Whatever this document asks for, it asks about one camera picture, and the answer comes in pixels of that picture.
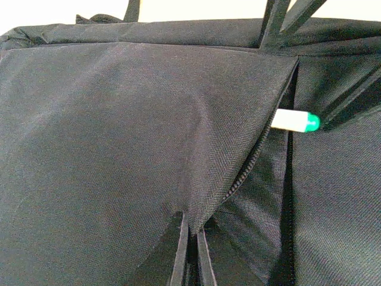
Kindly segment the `black student backpack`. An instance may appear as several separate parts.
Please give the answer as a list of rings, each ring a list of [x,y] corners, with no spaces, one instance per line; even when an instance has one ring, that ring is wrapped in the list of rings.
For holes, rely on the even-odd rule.
[[[380,23],[259,49],[263,18],[139,10],[1,36],[1,284],[128,285],[182,212],[170,285],[204,285],[204,228],[264,285],[379,285]]]

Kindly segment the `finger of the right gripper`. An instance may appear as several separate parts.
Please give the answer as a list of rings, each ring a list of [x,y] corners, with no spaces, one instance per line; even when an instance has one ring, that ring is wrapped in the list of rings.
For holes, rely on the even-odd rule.
[[[268,0],[259,37],[259,49],[273,49],[280,41],[280,30],[290,0]]]
[[[286,13],[280,33],[295,33],[326,0],[297,0]]]

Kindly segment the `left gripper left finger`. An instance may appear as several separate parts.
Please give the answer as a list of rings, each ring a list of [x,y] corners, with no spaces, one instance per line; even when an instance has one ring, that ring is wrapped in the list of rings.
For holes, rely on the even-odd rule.
[[[159,243],[129,278],[128,285],[170,285],[179,242],[183,243],[182,256],[186,256],[188,225],[184,218],[182,212],[171,218]]]

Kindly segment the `silver pen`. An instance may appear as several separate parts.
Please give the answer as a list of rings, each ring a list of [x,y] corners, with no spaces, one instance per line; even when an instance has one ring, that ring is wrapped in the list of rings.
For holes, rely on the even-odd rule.
[[[302,133],[315,132],[320,128],[320,118],[307,111],[278,108],[271,128]]]

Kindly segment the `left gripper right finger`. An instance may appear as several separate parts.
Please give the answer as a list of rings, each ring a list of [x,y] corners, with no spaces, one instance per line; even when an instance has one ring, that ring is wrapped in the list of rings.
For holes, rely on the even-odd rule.
[[[264,285],[219,228],[204,228],[198,242],[204,285]]]

